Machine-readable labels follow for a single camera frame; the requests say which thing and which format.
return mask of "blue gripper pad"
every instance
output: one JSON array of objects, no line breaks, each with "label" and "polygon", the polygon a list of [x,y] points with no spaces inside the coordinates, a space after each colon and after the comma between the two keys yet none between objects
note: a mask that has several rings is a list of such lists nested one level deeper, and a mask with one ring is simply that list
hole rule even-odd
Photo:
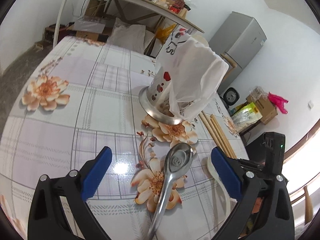
[{"label": "blue gripper pad", "polygon": [[211,162],[216,169],[221,182],[231,198],[242,199],[242,184],[230,164],[226,161],[222,151],[215,147],[211,151]]},{"label": "blue gripper pad", "polygon": [[104,147],[97,158],[98,160],[95,161],[95,164],[85,177],[82,184],[81,198],[83,201],[93,197],[94,193],[97,191],[103,176],[106,174],[107,169],[112,162],[111,149],[109,147]]}]

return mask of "chopstick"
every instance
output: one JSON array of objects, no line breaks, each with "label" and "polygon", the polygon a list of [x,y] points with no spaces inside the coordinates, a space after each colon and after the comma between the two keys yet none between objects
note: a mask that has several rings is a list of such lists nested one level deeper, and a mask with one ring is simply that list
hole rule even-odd
[{"label": "chopstick", "polygon": [[220,139],[223,141],[224,145],[225,145],[226,148],[228,149],[229,155],[231,156],[231,158],[236,159],[236,158],[237,158],[237,157],[236,157],[236,154],[235,154],[233,148],[231,147],[230,142],[229,142],[229,140],[227,139],[226,135],[225,135],[224,132],[222,131],[222,128],[221,128],[221,126],[219,125],[217,119],[214,117],[213,114],[210,115],[210,118],[211,118],[210,120],[211,120],[212,124],[214,125],[214,127],[215,127],[215,129],[216,129],[216,131],[217,131],[217,133],[218,133],[218,135],[219,135],[219,137],[220,137]]},{"label": "chopstick", "polygon": [[214,140],[214,142],[216,143],[216,145],[219,146],[224,151],[224,153],[227,155],[227,157],[231,158],[231,155],[229,154],[228,149],[226,148],[225,144],[223,144],[221,138],[217,136],[218,134],[216,133],[215,128],[214,128],[210,118],[206,116],[204,111],[202,111],[199,114],[199,117],[202,120],[202,122],[204,123],[204,125],[206,126],[208,132],[210,133],[210,135],[211,135],[212,139]]}]

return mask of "red heart print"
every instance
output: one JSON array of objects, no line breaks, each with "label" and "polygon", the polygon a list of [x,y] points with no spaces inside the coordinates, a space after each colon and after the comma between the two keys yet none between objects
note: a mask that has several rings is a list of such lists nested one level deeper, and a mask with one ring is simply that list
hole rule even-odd
[{"label": "red heart print", "polygon": [[161,92],[163,91],[163,88],[162,88],[160,85],[158,85],[158,86],[157,86],[157,91],[158,91],[159,93],[161,93]]},{"label": "red heart print", "polygon": [[170,75],[169,75],[169,73],[167,71],[164,72],[163,78],[165,79],[165,81],[170,81],[171,80],[171,77],[170,77]]}]

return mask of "silver screw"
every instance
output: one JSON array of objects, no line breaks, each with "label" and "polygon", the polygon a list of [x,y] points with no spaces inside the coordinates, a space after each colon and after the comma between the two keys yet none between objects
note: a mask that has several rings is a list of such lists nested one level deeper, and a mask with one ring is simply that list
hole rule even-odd
[{"label": "silver screw", "polygon": [[277,175],[277,176],[276,176],[276,179],[277,179],[277,181],[283,181],[283,178],[282,178],[281,175]]},{"label": "silver screw", "polygon": [[45,181],[46,179],[47,179],[47,175],[45,175],[45,174],[44,174],[44,175],[41,175],[41,177],[40,177],[40,180],[41,180],[41,181]]},{"label": "silver screw", "polygon": [[247,176],[248,178],[250,178],[250,179],[252,179],[252,178],[254,177],[254,174],[253,174],[252,171],[247,171],[245,174],[246,174],[246,176]]},{"label": "silver screw", "polygon": [[78,171],[77,170],[72,170],[72,171],[69,172],[69,176],[70,177],[75,177],[77,175],[78,175]]}]

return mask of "spoon handle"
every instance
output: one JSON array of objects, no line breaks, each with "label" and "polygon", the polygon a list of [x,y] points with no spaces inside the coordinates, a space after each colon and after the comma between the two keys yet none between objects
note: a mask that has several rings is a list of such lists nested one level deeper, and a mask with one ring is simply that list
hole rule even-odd
[{"label": "spoon handle", "polygon": [[155,214],[153,215],[153,219],[151,221],[151,225],[148,231],[148,238],[147,238],[148,240],[151,240],[154,237],[160,225],[161,219],[164,215],[165,209],[167,207],[167,204],[171,195],[173,184],[174,184],[174,179],[172,179],[171,176],[167,178],[164,177],[164,182],[163,182],[162,190],[159,197],[159,203],[157,205]]}]

